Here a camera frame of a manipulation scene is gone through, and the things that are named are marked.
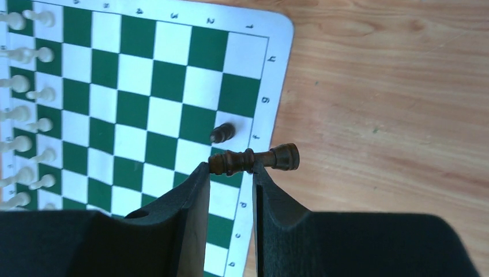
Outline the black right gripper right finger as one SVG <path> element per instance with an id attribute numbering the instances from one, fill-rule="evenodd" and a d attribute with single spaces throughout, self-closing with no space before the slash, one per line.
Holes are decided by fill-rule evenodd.
<path id="1" fill-rule="evenodd" d="M 253 211 L 258 276 L 479 276 L 442 218 L 312 211 L 261 163 L 254 165 Z"/>

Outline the dark brown chess piece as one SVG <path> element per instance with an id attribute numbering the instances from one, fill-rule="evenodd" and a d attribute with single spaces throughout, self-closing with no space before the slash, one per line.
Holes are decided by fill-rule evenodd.
<path id="1" fill-rule="evenodd" d="M 243 152 L 226 150 L 208 158 L 209 172 L 215 175 L 230 177 L 238 172 L 254 172 L 255 163 L 276 170 L 297 170 L 300 164 L 300 154 L 294 143 L 281 144 L 266 152 L 254 152 L 248 148 Z"/>
<path id="2" fill-rule="evenodd" d="M 216 143 L 216 144 L 223 143 L 233 138 L 235 133 L 236 133 L 235 126 L 230 122 L 226 122 L 218 127 L 215 127 L 211 131 L 209 139 L 211 143 Z"/>

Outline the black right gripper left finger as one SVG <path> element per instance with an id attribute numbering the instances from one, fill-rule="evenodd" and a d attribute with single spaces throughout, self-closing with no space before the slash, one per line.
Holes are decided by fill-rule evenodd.
<path id="1" fill-rule="evenodd" d="M 202 276 L 209 165 L 122 219 L 97 210 L 1 213 L 2 276 Z"/>

